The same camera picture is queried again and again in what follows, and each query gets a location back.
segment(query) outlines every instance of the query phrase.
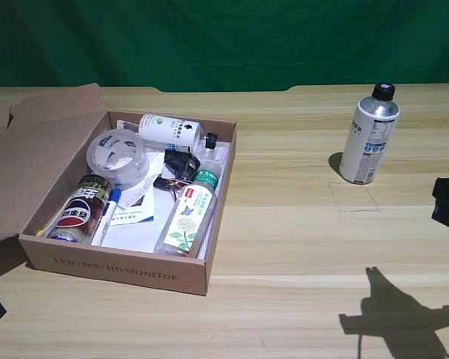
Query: green curtain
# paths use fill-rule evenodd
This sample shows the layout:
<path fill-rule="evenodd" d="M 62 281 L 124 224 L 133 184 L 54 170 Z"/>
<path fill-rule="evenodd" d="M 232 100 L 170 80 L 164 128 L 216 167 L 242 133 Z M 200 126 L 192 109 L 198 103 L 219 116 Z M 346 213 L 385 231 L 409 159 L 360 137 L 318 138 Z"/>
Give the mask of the green curtain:
<path fill-rule="evenodd" d="M 0 86 L 449 82 L 449 0 L 0 0 Z"/>

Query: soda can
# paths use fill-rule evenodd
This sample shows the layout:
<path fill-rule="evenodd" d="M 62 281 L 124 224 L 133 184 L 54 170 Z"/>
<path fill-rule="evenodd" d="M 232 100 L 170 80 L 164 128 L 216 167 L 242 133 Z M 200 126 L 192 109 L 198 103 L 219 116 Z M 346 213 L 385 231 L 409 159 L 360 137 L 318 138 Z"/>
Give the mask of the soda can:
<path fill-rule="evenodd" d="M 107 179 L 96 174 L 83 176 L 49 237 L 90 244 L 111 192 Z"/>

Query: cardboard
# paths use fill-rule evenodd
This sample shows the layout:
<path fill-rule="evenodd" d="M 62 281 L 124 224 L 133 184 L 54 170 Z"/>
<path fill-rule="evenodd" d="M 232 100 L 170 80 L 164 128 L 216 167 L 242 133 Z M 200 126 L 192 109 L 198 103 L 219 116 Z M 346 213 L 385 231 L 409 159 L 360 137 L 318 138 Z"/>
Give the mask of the cardboard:
<path fill-rule="evenodd" d="M 141 116 L 106 111 L 96 84 L 25 99 L 12 124 L 0 133 L 0 238 L 19 234 L 31 264 L 39 270 L 205 295 L 236 149 L 232 121 L 179 117 L 199 121 L 205 131 L 230 142 L 204 260 L 34 236 L 88 173 L 85 153 L 90 142 L 115 128 L 117 120 L 138 123 Z"/>

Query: metal bottle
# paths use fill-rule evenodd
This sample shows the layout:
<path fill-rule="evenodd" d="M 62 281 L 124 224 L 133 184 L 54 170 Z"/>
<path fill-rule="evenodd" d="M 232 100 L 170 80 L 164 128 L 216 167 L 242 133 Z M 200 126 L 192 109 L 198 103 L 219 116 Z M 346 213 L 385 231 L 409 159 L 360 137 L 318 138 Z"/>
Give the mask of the metal bottle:
<path fill-rule="evenodd" d="M 392 102 L 394 92 L 392 84 L 380 82 L 372 96 L 359 101 L 339 166 L 345 180 L 363 185 L 375 178 L 400 116 L 399 106 Z"/>

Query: packing tape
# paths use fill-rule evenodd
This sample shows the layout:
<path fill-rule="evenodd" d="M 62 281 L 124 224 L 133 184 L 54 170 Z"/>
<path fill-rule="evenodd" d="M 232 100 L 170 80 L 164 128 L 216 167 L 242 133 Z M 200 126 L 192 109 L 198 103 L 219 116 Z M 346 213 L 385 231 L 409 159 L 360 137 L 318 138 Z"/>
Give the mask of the packing tape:
<path fill-rule="evenodd" d="M 127 189 L 148 172 L 143 140 L 128 129 L 111 129 L 97 136 L 87 150 L 91 170 L 114 187 Z"/>

